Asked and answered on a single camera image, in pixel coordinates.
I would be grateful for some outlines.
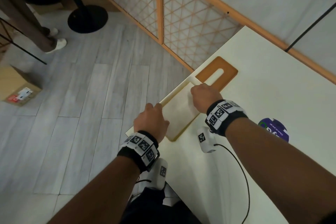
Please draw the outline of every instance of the gray wooden floor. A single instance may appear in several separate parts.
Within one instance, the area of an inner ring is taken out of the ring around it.
[[[62,50],[44,54],[26,37],[15,38],[48,65],[15,46],[0,64],[29,73],[43,88],[23,107],[0,102],[3,224],[45,223],[116,156],[145,104],[190,74],[121,13],[109,13],[107,25],[87,35],[68,28],[68,15],[38,17],[68,40]],[[176,197],[170,188],[166,196]]]

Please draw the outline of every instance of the red label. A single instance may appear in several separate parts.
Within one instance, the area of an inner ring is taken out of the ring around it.
[[[18,95],[11,95],[9,98],[7,98],[8,101],[17,103],[19,99],[17,98]]]

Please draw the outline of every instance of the orange frame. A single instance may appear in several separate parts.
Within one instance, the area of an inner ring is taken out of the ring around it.
[[[171,51],[165,44],[163,44],[163,36],[164,36],[164,27],[163,27],[163,0],[156,0],[157,3],[157,36],[156,38],[150,31],[148,31],[144,26],[142,26],[135,18],[133,18],[131,15],[129,15],[124,9],[122,9],[115,1],[110,0],[113,5],[115,5],[121,12],[123,12],[127,17],[129,17],[137,26],[139,26],[142,30],[144,30],[151,38],[153,38],[157,43],[161,44],[161,46],[169,52],[173,57],[175,57],[183,66],[185,66],[189,71],[193,72],[194,69],[192,69],[187,63],[185,63],[179,56],[177,56],[173,51]],[[216,8],[221,10],[224,13],[229,14],[230,17],[235,19],[237,22],[239,22],[241,25],[248,26],[250,29],[270,41],[271,43],[278,46],[280,49],[285,50],[288,47],[288,44],[282,42],[280,39],[251,21],[250,19],[246,18],[244,15],[237,12],[235,9],[227,5],[221,0],[206,0],[212,5],[214,5]],[[309,68],[313,69],[315,72],[329,80],[330,82],[336,84],[336,76],[332,74],[331,72],[327,71],[317,63],[315,63],[310,58],[306,57],[302,53],[298,52],[295,49],[290,49],[288,51],[288,54],[308,66]]]

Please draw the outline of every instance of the white table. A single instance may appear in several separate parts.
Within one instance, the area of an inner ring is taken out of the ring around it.
[[[238,69],[237,76],[221,91],[224,99],[234,100],[256,123],[268,117],[282,122],[290,144],[336,174],[334,84],[247,27],[182,84],[194,80],[217,56]],[[246,182],[225,149],[211,154],[201,151],[196,131],[205,124],[205,118],[205,114],[199,115],[176,142],[164,139],[160,144],[161,157],[168,162],[166,179],[202,223],[240,224],[247,211]],[[217,136],[216,141],[232,149],[226,138]],[[246,223],[287,223],[247,172],[246,175],[251,194]]]

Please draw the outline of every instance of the stanchion base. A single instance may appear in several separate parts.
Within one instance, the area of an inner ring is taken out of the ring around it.
[[[101,29],[109,18],[107,11],[103,7],[86,5],[86,8],[92,17],[92,22],[84,16],[84,13],[79,8],[74,10],[68,18],[69,27],[80,34],[92,33]]]

